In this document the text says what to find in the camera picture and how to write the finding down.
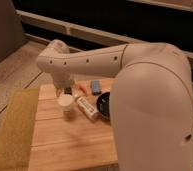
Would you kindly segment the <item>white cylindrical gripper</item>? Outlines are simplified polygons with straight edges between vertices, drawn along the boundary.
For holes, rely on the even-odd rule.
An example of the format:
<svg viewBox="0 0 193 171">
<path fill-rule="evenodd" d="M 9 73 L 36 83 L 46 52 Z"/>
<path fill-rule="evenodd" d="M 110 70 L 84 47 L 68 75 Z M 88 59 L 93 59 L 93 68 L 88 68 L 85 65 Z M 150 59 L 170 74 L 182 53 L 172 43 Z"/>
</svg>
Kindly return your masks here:
<svg viewBox="0 0 193 171">
<path fill-rule="evenodd" d="M 57 95 L 60 95 L 65 88 L 71 87 L 74 84 L 74 78 L 71 74 L 54 74 L 52 79 Z"/>
</svg>

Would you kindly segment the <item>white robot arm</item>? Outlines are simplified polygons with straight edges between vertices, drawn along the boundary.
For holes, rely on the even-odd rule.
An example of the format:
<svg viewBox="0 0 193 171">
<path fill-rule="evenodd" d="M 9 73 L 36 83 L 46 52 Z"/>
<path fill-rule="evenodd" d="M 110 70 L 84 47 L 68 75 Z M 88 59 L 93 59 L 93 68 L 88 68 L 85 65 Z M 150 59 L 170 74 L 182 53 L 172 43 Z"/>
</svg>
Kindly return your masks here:
<svg viewBox="0 0 193 171">
<path fill-rule="evenodd" d="M 168 43 L 71 53 L 53 40 L 37 66 L 57 88 L 74 74 L 112 77 L 110 118 L 120 171 L 193 171 L 193 87 L 187 56 Z"/>
</svg>

